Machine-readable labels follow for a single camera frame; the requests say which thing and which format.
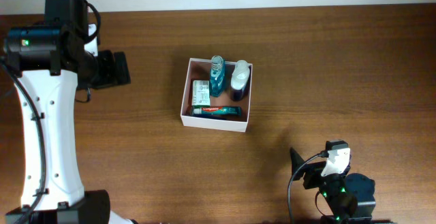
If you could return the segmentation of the green soap box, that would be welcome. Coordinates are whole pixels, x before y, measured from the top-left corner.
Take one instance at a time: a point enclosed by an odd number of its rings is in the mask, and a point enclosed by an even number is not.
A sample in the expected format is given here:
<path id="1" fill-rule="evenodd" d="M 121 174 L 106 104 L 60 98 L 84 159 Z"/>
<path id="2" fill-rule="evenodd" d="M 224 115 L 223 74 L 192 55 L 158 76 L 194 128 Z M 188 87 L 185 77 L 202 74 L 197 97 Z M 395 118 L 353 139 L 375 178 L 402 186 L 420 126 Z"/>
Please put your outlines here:
<path id="1" fill-rule="evenodd" d="M 194 80 L 192 84 L 192 100 L 193 107 L 209 107 L 210 100 L 210 87 L 208 80 Z"/>

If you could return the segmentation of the teal toothpaste tube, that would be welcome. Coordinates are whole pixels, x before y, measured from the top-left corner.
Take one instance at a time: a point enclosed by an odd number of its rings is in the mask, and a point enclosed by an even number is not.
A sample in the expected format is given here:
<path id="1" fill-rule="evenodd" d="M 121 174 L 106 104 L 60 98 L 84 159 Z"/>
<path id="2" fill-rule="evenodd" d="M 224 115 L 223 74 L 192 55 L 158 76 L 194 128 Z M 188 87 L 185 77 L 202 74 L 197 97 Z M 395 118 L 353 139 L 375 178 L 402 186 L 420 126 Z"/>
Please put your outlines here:
<path id="1" fill-rule="evenodd" d="M 194 108 L 191 113 L 193 115 L 209 115 L 209 116 L 241 116 L 242 110 L 238 106 L 217 106 L 217 107 L 201 107 Z"/>

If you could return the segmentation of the purple bottle with white cap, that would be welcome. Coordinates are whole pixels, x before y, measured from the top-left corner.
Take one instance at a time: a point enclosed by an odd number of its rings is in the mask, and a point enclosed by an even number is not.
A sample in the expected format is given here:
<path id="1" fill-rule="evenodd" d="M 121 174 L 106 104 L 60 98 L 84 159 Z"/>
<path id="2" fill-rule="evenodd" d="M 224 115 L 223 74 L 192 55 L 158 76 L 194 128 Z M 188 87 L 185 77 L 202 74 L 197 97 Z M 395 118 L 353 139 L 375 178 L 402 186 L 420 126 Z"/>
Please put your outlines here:
<path id="1" fill-rule="evenodd" d="M 233 101 L 241 101 L 248 96 L 250 77 L 250 64 L 246 60 L 237 61 L 230 82 L 230 97 Z"/>

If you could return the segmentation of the teal mouthwash bottle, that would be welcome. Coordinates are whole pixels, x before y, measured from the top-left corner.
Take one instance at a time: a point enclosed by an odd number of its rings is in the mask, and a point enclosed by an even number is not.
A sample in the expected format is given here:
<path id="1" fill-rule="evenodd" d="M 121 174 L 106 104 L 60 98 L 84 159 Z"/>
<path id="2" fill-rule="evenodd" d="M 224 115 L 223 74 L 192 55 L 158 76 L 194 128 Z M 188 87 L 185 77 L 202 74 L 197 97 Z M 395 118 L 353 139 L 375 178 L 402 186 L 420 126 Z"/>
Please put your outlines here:
<path id="1" fill-rule="evenodd" d="M 219 97 L 225 88 L 225 60 L 219 55 L 211 59 L 210 95 Z"/>

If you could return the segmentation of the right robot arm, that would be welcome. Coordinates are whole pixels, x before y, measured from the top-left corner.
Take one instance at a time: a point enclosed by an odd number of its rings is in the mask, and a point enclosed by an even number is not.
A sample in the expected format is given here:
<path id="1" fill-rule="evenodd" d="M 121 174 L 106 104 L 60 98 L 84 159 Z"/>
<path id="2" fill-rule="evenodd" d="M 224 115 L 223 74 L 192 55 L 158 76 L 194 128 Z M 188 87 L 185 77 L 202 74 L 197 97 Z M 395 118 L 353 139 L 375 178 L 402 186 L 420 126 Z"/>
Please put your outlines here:
<path id="1" fill-rule="evenodd" d="M 294 222 L 291 204 L 292 183 L 303 179 L 305 189 L 317 189 L 332 211 L 321 223 L 370 223 L 376 206 L 375 181 L 359 173 L 349 173 L 351 149 L 344 140 L 330 140 L 325 149 L 304 160 L 290 149 L 292 176 L 287 185 L 287 209 Z"/>

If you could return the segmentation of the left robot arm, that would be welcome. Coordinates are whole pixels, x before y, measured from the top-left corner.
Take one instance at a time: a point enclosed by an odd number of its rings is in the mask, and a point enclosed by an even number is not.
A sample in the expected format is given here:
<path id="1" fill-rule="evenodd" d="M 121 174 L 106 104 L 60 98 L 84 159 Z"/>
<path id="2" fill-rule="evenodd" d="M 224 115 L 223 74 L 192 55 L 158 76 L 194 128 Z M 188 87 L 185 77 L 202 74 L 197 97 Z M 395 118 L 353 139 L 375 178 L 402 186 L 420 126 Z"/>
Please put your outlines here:
<path id="1" fill-rule="evenodd" d="M 5 37 L 1 66 L 18 93 L 25 142 L 24 187 L 7 223 L 125 222 L 107 191 L 85 190 L 76 158 L 76 93 L 131 82 L 125 54 L 99 50 L 94 11 L 87 0 L 46 0 L 43 21 Z"/>

